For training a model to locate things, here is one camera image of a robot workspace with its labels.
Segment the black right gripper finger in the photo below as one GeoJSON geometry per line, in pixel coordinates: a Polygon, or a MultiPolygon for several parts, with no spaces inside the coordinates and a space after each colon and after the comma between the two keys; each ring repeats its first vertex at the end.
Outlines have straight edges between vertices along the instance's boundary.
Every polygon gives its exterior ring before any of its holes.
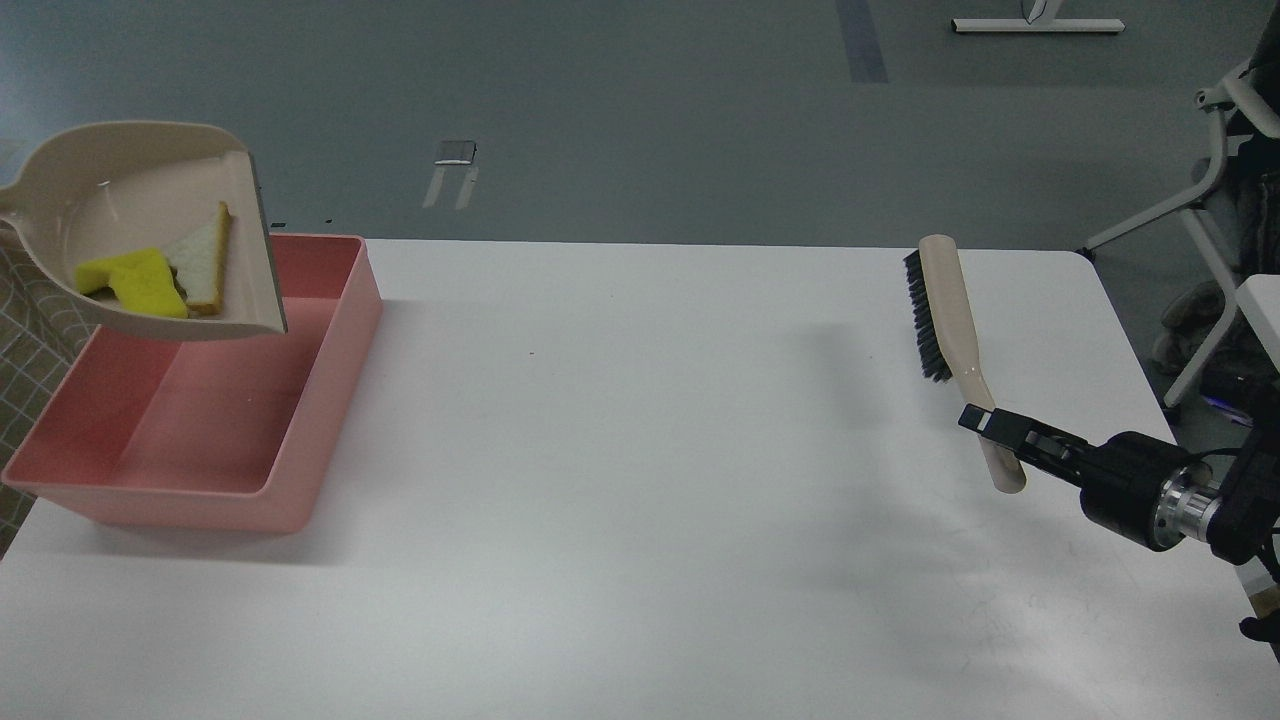
{"type": "Polygon", "coordinates": [[[1019,461],[1042,466],[1061,460],[1061,441],[1055,429],[1030,416],[968,404],[957,424],[1007,450],[1019,461]]]}

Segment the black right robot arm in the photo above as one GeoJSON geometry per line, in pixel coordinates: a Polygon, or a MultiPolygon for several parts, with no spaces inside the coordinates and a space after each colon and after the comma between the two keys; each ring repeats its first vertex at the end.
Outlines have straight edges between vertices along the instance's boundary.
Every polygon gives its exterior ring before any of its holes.
{"type": "Polygon", "coordinates": [[[1084,516],[1117,536],[1155,552],[1192,538],[1235,566],[1257,559],[1276,580],[1277,388],[1257,389],[1238,415],[1249,433],[1243,445],[1217,451],[1231,457],[1217,487],[1208,484],[1210,452],[1134,430],[1091,445],[1034,418],[974,404],[957,423],[1078,488],[1084,516]]]}

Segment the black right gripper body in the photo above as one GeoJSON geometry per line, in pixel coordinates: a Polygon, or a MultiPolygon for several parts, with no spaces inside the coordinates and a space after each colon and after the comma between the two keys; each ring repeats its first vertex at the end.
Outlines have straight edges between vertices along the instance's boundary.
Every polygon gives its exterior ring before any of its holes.
{"type": "Polygon", "coordinates": [[[1206,542],[1221,505],[1211,470],[1184,448],[1135,432],[1101,446],[1078,438],[1042,439],[1039,469],[1079,489],[1093,523],[1155,552],[1187,537],[1206,542]]]}

